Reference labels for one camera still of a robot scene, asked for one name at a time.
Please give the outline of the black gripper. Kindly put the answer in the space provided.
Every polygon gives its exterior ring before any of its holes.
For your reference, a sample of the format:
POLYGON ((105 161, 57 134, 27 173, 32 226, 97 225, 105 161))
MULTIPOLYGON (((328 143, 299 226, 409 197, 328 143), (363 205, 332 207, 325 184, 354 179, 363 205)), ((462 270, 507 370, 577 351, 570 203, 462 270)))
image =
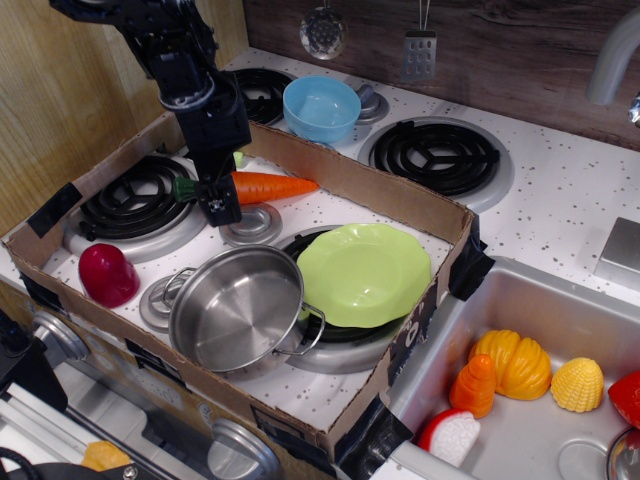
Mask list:
POLYGON ((217 71, 198 90, 165 89, 161 104, 175 114, 194 161, 196 198, 208 223, 220 227, 242 219, 232 177, 233 154, 251 142, 244 99, 234 74, 217 71))

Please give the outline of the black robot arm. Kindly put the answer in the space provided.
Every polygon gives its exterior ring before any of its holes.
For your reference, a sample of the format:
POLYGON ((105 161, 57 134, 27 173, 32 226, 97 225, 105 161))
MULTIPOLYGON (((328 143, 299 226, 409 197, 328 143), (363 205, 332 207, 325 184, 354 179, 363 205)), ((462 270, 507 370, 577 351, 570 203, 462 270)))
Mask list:
POLYGON ((53 1, 77 21, 113 26, 161 105, 176 116, 197 172, 196 199, 213 226, 236 223, 241 207, 234 154, 251 141, 235 75, 218 69, 213 30, 192 1, 53 1))

